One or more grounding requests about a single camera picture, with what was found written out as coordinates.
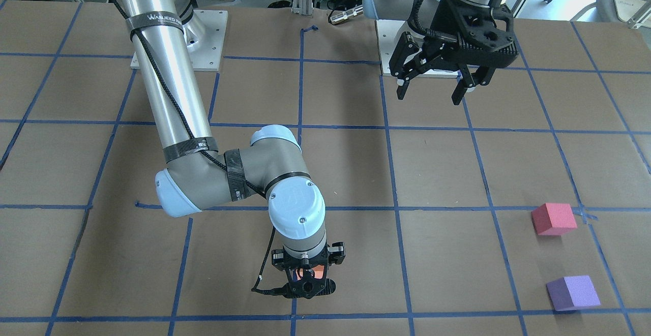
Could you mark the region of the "brown paper table cover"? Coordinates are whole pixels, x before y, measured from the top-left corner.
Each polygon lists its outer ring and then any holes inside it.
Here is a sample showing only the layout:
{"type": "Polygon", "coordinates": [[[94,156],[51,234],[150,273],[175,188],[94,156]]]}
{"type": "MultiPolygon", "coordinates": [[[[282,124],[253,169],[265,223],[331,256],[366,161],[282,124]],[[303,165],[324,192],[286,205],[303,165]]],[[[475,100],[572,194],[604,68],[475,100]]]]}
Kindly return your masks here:
{"type": "Polygon", "coordinates": [[[250,291],[261,197],[171,218],[112,5],[2,2],[2,335],[649,334],[649,50],[606,23],[521,19],[521,58],[451,103],[381,74],[374,21],[229,9],[198,86],[221,151],[286,125],[344,241],[334,294],[250,291]],[[537,235],[568,203],[577,229],[537,235]],[[549,281],[589,275],[595,308],[549,281]]]}

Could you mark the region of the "orange foam cube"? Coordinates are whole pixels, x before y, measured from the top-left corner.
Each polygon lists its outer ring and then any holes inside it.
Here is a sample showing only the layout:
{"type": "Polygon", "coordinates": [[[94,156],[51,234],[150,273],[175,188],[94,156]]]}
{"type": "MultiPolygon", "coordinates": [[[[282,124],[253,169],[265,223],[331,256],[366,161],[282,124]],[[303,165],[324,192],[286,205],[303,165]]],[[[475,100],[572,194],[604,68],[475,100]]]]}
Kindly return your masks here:
{"type": "Polygon", "coordinates": [[[309,278],[314,278],[316,280],[321,280],[323,278],[323,274],[325,271],[325,267],[321,264],[310,264],[309,269],[303,269],[302,267],[298,268],[295,270],[294,275],[295,277],[300,280],[304,278],[304,276],[308,276],[309,278]]]}

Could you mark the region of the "red foam cube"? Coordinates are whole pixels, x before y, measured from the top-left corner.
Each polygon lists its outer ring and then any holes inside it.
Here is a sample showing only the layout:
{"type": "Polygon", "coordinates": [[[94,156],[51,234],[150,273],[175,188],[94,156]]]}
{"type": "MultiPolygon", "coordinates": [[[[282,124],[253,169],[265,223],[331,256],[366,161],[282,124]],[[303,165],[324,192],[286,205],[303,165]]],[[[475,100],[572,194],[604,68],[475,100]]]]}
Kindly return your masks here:
{"type": "Polygon", "coordinates": [[[578,227],[568,203],[546,202],[531,211],[531,218],[537,235],[560,236],[578,227]]]}

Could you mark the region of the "purple foam cube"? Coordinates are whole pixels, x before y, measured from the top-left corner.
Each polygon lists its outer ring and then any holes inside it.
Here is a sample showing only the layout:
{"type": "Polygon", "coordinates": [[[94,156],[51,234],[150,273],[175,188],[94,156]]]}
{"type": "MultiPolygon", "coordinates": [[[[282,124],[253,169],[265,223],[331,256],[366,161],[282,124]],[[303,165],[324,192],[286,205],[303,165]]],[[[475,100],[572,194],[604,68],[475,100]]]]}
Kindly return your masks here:
{"type": "Polygon", "coordinates": [[[549,281],[546,288],[556,311],[576,311],[601,305],[589,275],[558,278],[549,281]]]}

